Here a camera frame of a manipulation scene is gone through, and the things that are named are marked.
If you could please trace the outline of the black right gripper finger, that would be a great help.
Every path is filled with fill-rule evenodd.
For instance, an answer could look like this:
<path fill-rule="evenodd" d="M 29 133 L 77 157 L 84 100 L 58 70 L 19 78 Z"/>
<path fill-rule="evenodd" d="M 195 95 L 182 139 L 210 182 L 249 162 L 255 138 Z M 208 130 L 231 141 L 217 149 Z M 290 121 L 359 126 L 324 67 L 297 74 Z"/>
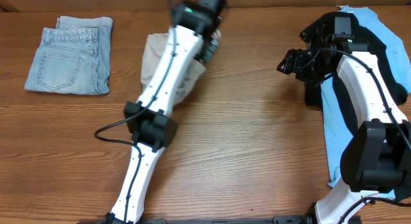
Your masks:
<path fill-rule="evenodd" d="M 297 50 L 296 49 L 290 49 L 287 51 L 284 60 L 295 60 L 297 56 Z"/>
<path fill-rule="evenodd" d="M 294 68 L 294 61 L 285 58 L 277 66 L 277 71 L 283 74 L 291 75 L 293 73 L 293 68 Z"/>

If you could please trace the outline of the beige cargo shorts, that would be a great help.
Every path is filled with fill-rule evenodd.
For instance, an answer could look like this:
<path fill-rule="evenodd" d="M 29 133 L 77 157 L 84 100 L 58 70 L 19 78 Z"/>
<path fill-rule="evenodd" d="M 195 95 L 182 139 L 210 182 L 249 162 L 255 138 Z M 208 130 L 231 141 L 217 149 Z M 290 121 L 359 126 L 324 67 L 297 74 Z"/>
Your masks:
<path fill-rule="evenodd" d="M 221 37 L 219 30 L 216 30 L 212 34 L 212 38 L 221 39 Z M 143 90 L 148 86 L 155 73 L 162 54 L 164 53 L 167 40 L 168 33 L 154 33 L 147 37 L 141 65 L 141 84 Z M 189 95 L 197 80 L 205 73 L 205 64 L 206 63 L 199 62 L 198 57 L 192 59 L 186 74 L 176 91 L 173 102 L 174 105 L 182 102 Z"/>

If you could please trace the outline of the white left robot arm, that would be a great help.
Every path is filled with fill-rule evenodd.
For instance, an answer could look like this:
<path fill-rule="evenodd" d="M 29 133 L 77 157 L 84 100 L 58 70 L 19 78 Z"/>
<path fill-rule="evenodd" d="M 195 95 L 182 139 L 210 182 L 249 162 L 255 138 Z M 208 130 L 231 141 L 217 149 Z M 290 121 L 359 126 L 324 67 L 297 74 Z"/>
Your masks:
<path fill-rule="evenodd" d="M 227 0 L 184 0 L 171 11 L 171 27 L 164 53 L 135 103 L 127 102 L 125 118 L 131 133 L 131 156 L 121 192 L 103 223 L 139 223 L 144 199 L 160 156 L 177 131 L 171 118 L 177 89 L 194 60 L 209 61 L 217 41 L 213 34 Z"/>

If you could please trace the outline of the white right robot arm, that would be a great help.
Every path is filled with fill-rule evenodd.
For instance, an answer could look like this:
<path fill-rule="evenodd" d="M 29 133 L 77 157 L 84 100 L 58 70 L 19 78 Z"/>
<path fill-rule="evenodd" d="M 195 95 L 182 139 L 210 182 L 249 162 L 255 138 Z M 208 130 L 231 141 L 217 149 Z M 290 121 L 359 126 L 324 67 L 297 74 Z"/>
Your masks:
<path fill-rule="evenodd" d="M 306 49 L 290 49 L 278 71 L 306 88 L 306 104 L 325 107 L 326 93 L 342 116 L 328 150 L 335 184 L 305 215 L 276 216 L 274 223 L 359 223 L 358 211 L 376 202 L 408 207 L 410 121 L 400 111 L 405 91 L 394 80 L 385 44 L 355 15 L 331 12 L 300 34 Z"/>

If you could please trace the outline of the black shirt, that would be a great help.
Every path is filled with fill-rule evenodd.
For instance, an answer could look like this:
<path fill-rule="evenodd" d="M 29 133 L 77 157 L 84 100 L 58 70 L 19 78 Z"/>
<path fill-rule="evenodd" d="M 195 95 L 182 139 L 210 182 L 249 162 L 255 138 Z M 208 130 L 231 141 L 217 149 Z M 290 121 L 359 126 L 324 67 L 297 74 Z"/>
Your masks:
<path fill-rule="evenodd" d="M 400 111 L 410 93 L 402 41 L 368 8 L 323 15 L 301 32 L 287 73 L 322 108 L 330 186 L 404 200 L 410 196 L 410 121 Z"/>

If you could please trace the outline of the light blue t-shirt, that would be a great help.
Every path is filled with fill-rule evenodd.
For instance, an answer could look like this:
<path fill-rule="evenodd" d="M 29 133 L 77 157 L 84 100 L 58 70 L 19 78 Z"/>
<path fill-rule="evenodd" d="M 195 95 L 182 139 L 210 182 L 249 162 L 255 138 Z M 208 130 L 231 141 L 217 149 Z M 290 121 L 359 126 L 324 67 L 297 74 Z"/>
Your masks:
<path fill-rule="evenodd" d="M 368 7 L 343 6 L 340 11 L 354 14 L 361 27 L 374 33 L 386 45 L 383 53 L 386 54 L 387 60 L 379 58 L 385 64 L 380 67 L 380 72 L 385 81 L 391 80 L 393 83 L 393 86 L 388 82 L 385 84 L 390 89 L 392 99 L 398 105 L 404 104 L 410 94 L 410 60 L 402 40 Z M 320 89 L 330 176 L 328 185 L 334 187 L 341 178 L 342 153 L 357 131 L 358 123 L 346 87 L 339 77 L 334 76 L 324 81 Z"/>

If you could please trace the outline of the folded light blue jeans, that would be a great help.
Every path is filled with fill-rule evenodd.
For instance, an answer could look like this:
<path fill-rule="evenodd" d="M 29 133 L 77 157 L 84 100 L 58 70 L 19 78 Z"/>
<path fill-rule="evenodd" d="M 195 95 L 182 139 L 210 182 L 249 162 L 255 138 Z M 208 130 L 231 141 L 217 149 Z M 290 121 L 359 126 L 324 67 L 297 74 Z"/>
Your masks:
<path fill-rule="evenodd" d="M 112 25 L 110 17 L 59 17 L 55 28 L 42 30 L 24 89 L 108 94 Z"/>

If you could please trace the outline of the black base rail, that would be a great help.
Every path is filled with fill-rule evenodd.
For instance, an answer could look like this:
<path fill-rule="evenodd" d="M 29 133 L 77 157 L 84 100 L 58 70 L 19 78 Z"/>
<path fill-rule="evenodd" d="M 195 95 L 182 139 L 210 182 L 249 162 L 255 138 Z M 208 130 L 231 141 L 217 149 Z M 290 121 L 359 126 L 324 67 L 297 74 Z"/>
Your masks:
<path fill-rule="evenodd" d="M 101 221 L 82 221 L 78 224 L 122 224 L 111 214 L 104 217 Z M 307 224 L 315 223 L 309 215 L 296 216 L 274 216 L 273 218 L 251 218 L 251 219 L 227 219 L 227 220 L 166 220 L 149 219 L 140 220 L 137 224 Z M 348 221 L 348 224 L 362 224 L 361 217 L 355 216 Z"/>

